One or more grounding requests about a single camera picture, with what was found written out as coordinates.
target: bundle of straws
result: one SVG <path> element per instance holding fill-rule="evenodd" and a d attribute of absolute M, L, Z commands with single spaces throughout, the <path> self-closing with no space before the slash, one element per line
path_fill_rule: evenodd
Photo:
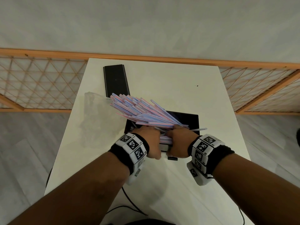
<path fill-rule="evenodd" d="M 138 99 L 130 95 L 120 94 L 118 96 L 113 93 L 110 97 L 112 99 L 110 105 L 122 112 L 122 114 L 117 113 L 118 115 L 135 122 L 137 125 L 154 126 L 159 129 L 162 132 L 160 143 L 172 144 L 172 139 L 164 135 L 174 125 L 188 128 L 188 125 L 180 123 L 153 100 L 151 100 L 152 105 L 143 98 Z"/>

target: table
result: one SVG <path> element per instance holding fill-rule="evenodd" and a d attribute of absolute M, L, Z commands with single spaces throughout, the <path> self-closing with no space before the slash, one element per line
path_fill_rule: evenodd
<path fill-rule="evenodd" d="M 56 157 L 45 194 L 60 185 L 82 167 L 108 151 L 122 135 L 111 139 L 99 134 L 101 147 L 82 144 L 81 123 L 84 120 L 84 94 L 94 92 L 105 97 L 103 66 L 124 64 L 130 94 L 147 101 L 153 99 L 166 110 L 199 115 L 200 128 L 230 146 L 237 154 L 249 159 L 238 122 L 233 112 L 218 67 L 171 64 L 129 60 L 90 58 Z M 238 206 L 224 190 L 211 181 L 198 186 L 186 168 L 187 159 L 147 159 L 137 180 L 124 189 L 131 200 L 150 218 L 175 224 L 242 224 Z M 120 191 L 111 208 L 129 205 Z M 105 216 L 101 224 L 124 224 L 145 216 L 128 208 L 119 208 Z M 245 216 L 246 224 L 252 222 Z"/>

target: right hand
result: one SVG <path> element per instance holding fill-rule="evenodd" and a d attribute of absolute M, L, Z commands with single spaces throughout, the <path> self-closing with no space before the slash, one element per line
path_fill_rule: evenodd
<path fill-rule="evenodd" d="M 177 158 L 187 158 L 189 145 L 199 137 L 198 134 L 184 128 L 180 125 L 174 125 L 174 129 L 166 134 L 173 139 L 173 147 L 167 151 L 167 156 L 174 156 Z"/>

